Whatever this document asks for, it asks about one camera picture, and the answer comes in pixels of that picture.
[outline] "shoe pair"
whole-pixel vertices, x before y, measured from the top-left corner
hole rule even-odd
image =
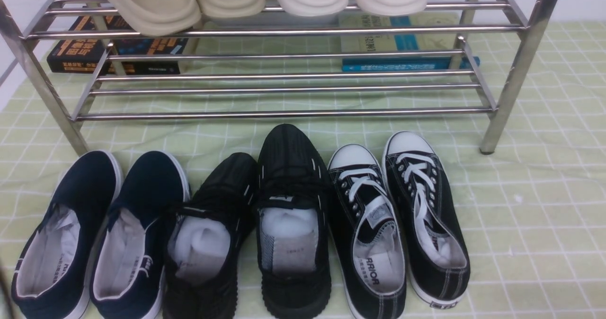
[[[262,296],[279,319],[311,319],[330,298],[326,166],[293,125],[267,136],[259,162],[235,153],[176,207],[167,245],[165,319],[231,319],[238,252],[257,230]]]
[[[134,30],[164,36],[195,26],[202,14],[238,18],[260,13],[265,0],[108,0]]]
[[[470,262],[448,179],[429,144],[396,133],[381,165],[366,148],[346,145],[330,160],[329,174],[330,227],[354,317],[399,317],[407,270],[422,300],[454,307],[467,288]]]
[[[89,299],[106,319],[154,318],[163,284],[162,215],[188,199],[185,172],[167,153],[142,155],[124,183],[111,153],[86,153],[59,183],[21,253],[13,301],[28,319],[78,319]]]

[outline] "stainless steel shoe rack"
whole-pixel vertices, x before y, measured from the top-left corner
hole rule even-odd
[[[482,153],[492,153],[504,130],[509,114],[515,104],[522,83],[526,78],[530,64],[535,56],[541,38],[547,27],[557,0],[537,0],[532,14],[527,19],[515,0],[463,0],[461,2],[441,2],[429,0],[427,10],[462,10],[461,21],[456,26],[431,27],[391,27],[391,28],[280,28],[280,29],[246,29],[246,30],[190,30],[172,37],[205,37],[205,36],[330,36],[330,35],[369,35],[369,34],[457,34],[453,50],[422,52],[428,56],[451,56],[451,67],[443,71],[390,71],[390,72],[354,72],[354,73],[290,73],[290,74],[257,74],[257,75],[147,75],[127,76],[121,62],[166,61],[166,60],[286,60],[286,59],[340,59],[340,58],[395,58],[418,56],[419,52],[375,52],[375,53],[300,53],[300,54],[239,54],[239,55],[182,55],[182,56],[145,56],[118,55],[113,48],[113,39],[133,39],[143,36],[134,31],[108,31],[102,22],[106,15],[118,15],[113,7],[104,7],[107,0],[48,0],[39,11],[32,23],[23,32],[12,19],[6,5],[0,0],[0,33],[9,48],[15,54],[41,99],[48,107],[63,133],[78,154],[88,151],[87,144],[80,133],[84,121],[116,121],[116,120],[193,120],[208,118],[289,118],[305,116],[423,116],[445,114],[487,114],[490,124],[480,144]],[[85,8],[66,7],[71,4],[85,4]],[[350,3],[348,10],[358,10],[355,2]],[[476,10],[502,10],[508,22],[504,24],[474,24]],[[281,7],[266,7],[263,12],[283,12]],[[92,15],[97,24],[96,31],[49,31],[56,17],[73,17]],[[467,35],[471,33],[515,32],[521,39],[519,49],[504,89],[498,101],[495,101],[487,83],[482,77],[474,60],[471,69],[458,69],[461,58],[472,58],[472,50],[467,43]],[[102,56],[97,69],[76,109],[70,114],[58,96],[54,86],[44,72],[33,49],[39,41],[59,39],[102,39],[106,52]],[[106,62],[112,62],[116,75],[101,76],[101,67]],[[411,83],[407,78],[435,77],[470,77],[469,82],[455,83]],[[342,86],[320,87],[283,87],[283,88],[204,88],[204,89],[105,89],[105,82],[150,82],[150,81],[259,81],[259,80],[339,80],[361,81],[365,78],[390,78],[396,84],[347,84]],[[264,112],[179,112],[179,113],[128,113],[128,114],[93,114],[89,110],[96,97],[110,95],[144,96],[144,95],[245,95],[262,93],[341,93],[341,92],[377,92],[403,90],[452,90],[472,89],[479,95],[477,106],[461,107],[429,107],[429,108],[397,108],[397,109],[364,109],[364,110],[295,110],[295,111],[264,111]]]

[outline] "white shoelace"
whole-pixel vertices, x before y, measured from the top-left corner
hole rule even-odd
[[[434,206],[433,201],[435,199],[434,193],[436,191],[437,182],[435,178],[429,177],[425,173],[425,170],[430,168],[432,169],[433,174],[436,174],[436,164],[433,159],[422,155],[415,155],[414,153],[402,153],[396,159],[396,164],[400,164],[400,162],[404,159],[414,159],[423,161],[417,164],[409,165],[406,168],[406,171],[402,172],[402,178],[404,179],[404,182],[409,183],[411,175],[415,174],[420,179],[425,181],[430,189],[429,204],[427,201],[426,186],[422,183],[415,183],[416,195],[411,194],[411,196],[414,196],[415,198],[415,232],[417,234],[417,237],[420,240],[420,243],[422,244],[426,254],[435,263],[439,263],[440,261],[450,261],[450,246],[445,241],[440,240],[436,251],[435,247],[433,246],[433,242],[431,241],[431,236],[429,235],[425,225],[425,218],[427,216],[427,213],[429,212],[429,206]]]
[[[343,181],[343,179],[346,179],[349,176],[355,176],[355,175],[373,175],[374,177],[378,177],[377,173],[374,170],[372,170],[372,168],[358,168],[356,170],[347,170],[347,171],[342,172],[339,175],[339,181]],[[356,198],[356,193],[360,189],[360,187],[362,187],[363,185],[372,186],[380,193],[379,196],[375,197],[372,201],[370,201],[370,203],[368,203],[366,205],[366,209],[364,211],[364,214],[362,215],[362,219],[360,220],[360,223],[363,223],[364,220],[366,220],[366,218],[376,208],[380,207],[383,204],[390,204],[389,198],[387,197],[387,193],[383,189],[383,186],[381,186],[376,181],[373,181],[372,179],[370,179],[370,177],[368,177],[368,176],[351,177],[351,181],[353,181],[353,185],[351,185],[351,188],[348,191],[346,191],[346,196],[348,196],[349,203],[354,203],[353,201]],[[356,217],[359,217],[361,215],[361,211],[359,210],[358,207],[359,207],[359,205],[354,204],[353,208],[352,208],[353,211],[357,211]]]

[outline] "book cover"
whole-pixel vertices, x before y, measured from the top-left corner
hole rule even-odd
[[[438,26],[457,24],[457,13],[426,12],[406,17],[379,17],[366,14],[344,14],[339,17],[342,28],[385,28],[409,26]],[[410,50],[449,50],[454,47],[455,34],[380,34],[364,36],[342,36],[343,53],[395,52]],[[362,58],[343,59],[343,71],[430,71],[448,69],[450,56],[414,58]],[[470,68],[467,58],[463,58],[461,68]]]

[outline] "lace-up sneaker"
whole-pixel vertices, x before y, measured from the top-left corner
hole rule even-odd
[[[150,151],[136,162],[108,212],[90,297],[104,319],[153,319],[164,288],[164,214],[189,200],[175,157]]]
[[[231,319],[238,301],[238,253],[254,228],[257,163],[234,153],[169,218],[165,319]]]
[[[255,204],[259,268],[267,310],[279,319],[311,319],[330,298],[326,166],[293,125],[275,127],[259,156]]]
[[[11,295],[26,318],[82,317],[89,256],[121,184],[120,166],[105,151],[86,153],[61,179],[15,267]]]
[[[383,164],[402,215],[413,289],[433,308],[452,308],[467,289],[470,263],[440,159],[423,138],[400,132],[387,142]]]
[[[335,152],[329,175],[335,189],[330,229],[349,308],[357,319],[397,318],[406,297],[405,260],[379,163],[366,148],[350,144]]]

